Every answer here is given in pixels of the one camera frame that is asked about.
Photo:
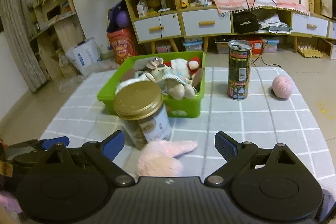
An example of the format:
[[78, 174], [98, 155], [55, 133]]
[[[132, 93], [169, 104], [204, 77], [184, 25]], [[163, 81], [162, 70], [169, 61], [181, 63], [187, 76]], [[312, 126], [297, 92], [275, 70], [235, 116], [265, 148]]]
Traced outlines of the pink fluffy plush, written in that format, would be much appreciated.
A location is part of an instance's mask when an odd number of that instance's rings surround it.
[[179, 177], [183, 164], [177, 159], [195, 151], [198, 143], [185, 141], [151, 141], [141, 151], [136, 165], [138, 177]]

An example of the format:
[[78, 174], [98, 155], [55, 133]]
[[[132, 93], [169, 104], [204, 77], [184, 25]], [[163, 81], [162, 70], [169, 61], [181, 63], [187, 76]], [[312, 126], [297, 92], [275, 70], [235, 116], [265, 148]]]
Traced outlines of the bunny doll teal dress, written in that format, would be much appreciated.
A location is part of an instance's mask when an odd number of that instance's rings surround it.
[[193, 79], [188, 79], [176, 72], [171, 67], [164, 64], [154, 70], [150, 70], [154, 81], [159, 84], [162, 91], [174, 98], [175, 100], [182, 100], [183, 98], [192, 99], [195, 94], [191, 86]]

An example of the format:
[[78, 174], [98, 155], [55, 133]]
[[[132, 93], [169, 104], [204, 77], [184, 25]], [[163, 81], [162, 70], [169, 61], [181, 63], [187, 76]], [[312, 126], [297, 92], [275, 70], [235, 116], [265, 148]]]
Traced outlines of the white red plush toy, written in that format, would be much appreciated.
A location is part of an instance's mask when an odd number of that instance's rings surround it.
[[176, 72], [180, 73], [188, 79], [193, 79], [194, 74], [201, 68], [202, 62], [198, 57], [193, 57], [190, 60], [185, 59], [172, 59], [164, 62], [165, 65], [171, 67]]

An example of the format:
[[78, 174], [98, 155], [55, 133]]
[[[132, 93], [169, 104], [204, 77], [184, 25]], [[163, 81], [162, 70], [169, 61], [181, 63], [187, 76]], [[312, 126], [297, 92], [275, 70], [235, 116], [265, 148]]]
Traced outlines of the grey plush hedgehog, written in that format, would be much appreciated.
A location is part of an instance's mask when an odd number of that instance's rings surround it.
[[162, 65], [163, 58], [154, 56], [136, 60], [133, 65], [133, 69], [135, 71], [144, 71], [145, 69], [150, 69], [152, 71], [157, 67], [161, 67]]

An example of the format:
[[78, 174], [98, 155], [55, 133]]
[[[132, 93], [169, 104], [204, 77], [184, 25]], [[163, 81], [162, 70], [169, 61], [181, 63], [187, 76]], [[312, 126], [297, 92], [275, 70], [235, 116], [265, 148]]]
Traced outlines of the gold lid glass jar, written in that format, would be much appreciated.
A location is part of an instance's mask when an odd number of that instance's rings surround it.
[[119, 106], [114, 109], [126, 133], [129, 135], [134, 146], [141, 150], [151, 141], [169, 140], [171, 136], [171, 125], [167, 115], [164, 103], [154, 106], [153, 110], [145, 110], [148, 103], [141, 104], [137, 102], [135, 109], [127, 111], [124, 109], [128, 105], [125, 99], [122, 99]]

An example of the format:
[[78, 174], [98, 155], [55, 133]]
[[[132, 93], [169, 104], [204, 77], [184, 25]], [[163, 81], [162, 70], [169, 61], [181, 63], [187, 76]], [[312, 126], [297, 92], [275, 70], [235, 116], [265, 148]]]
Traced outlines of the pink knitted ball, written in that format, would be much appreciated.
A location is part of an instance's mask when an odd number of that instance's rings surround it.
[[274, 78], [272, 90], [276, 97], [287, 100], [293, 91], [293, 84], [289, 77], [280, 75]]

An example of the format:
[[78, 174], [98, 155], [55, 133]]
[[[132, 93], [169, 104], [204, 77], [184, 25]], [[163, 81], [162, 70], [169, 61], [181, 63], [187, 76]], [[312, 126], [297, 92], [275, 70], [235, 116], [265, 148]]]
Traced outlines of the white paper bag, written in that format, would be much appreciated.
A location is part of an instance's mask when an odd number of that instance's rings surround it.
[[89, 66], [101, 60], [95, 38], [85, 39], [73, 46], [66, 52], [66, 57], [83, 76], [88, 76]]

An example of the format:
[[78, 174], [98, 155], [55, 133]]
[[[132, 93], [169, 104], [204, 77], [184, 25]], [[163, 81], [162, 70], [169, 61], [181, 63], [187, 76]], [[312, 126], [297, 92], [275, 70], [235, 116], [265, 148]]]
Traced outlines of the dark cylindrical snack can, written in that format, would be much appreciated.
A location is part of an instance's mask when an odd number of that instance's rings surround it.
[[251, 73], [252, 44], [245, 40], [231, 40], [229, 47], [228, 96], [244, 100], [248, 96]]

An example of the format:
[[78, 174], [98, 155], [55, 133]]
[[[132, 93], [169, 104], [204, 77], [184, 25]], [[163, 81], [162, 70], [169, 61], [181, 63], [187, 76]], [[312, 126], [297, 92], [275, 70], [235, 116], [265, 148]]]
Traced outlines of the red printed bag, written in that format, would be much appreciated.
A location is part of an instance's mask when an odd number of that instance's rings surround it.
[[137, 55], [134, 34], [129, 28], [108, 32], [107, 37], [118, 65], [121, 65], [126, 59]]

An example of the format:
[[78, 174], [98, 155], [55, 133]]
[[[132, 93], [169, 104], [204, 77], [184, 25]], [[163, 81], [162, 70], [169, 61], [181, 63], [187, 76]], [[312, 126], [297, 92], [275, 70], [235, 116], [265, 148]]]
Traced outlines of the black bag in cabinet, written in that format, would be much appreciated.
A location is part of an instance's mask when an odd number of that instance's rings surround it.
[[251, 12], [239, 12], [233, 14], [234, 32], [246, 34], [260, 30], [257, 16]]

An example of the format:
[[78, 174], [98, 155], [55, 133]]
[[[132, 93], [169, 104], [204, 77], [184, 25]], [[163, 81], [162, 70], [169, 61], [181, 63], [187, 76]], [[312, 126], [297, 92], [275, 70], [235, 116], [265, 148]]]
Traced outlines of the purple plush toy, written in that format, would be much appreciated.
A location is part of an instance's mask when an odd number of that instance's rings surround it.
[[108, 27], [106, 31], [112, 33], [131, 25], [130, 16], [127, 10], [126, 1], [118, 2], [108, 10]]

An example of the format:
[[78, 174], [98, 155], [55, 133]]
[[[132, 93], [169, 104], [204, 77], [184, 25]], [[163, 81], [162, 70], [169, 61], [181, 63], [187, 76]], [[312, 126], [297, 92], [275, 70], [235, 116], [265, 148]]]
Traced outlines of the pink cloth runner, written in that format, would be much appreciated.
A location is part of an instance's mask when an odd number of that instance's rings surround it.
[[255, 9], [288, 10], [299, 14], [310, 15], [303, 5], [288, 0], [212, 0], [220, 14], [243, 12]]

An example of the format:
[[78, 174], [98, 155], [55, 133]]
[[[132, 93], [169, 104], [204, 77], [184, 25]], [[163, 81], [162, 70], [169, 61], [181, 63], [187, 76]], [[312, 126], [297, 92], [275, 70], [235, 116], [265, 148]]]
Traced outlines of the wooden white drawer cabinet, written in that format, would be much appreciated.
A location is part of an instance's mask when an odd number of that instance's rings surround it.
[[[137, 3], [140, 0], [125, 0], [131, 24], [138, 44], [150, 44], [151, 53], [156, 53], [156, 43], [168, 40], [173, 51], [178, 51], [177, 38], [204, 39], [203, 50], [206, 52], [209, 38], [217, 35], [234, 35], [232, 15], [238, 12], [220, 14], [217, 6], [195, 6], [182, 8], [181, 0], [172, 0], [172, 8], [164, 12], [140, 17]], [[304, 15], [288, 10], [255, 9], [253, 11], [277, 12], [280, 19], [285, 20], [292, 28], [290, 36], [294, 45], [298, 45], [299, 37], [322, 38], [335, 42], [335, 21], [316, 14]]]

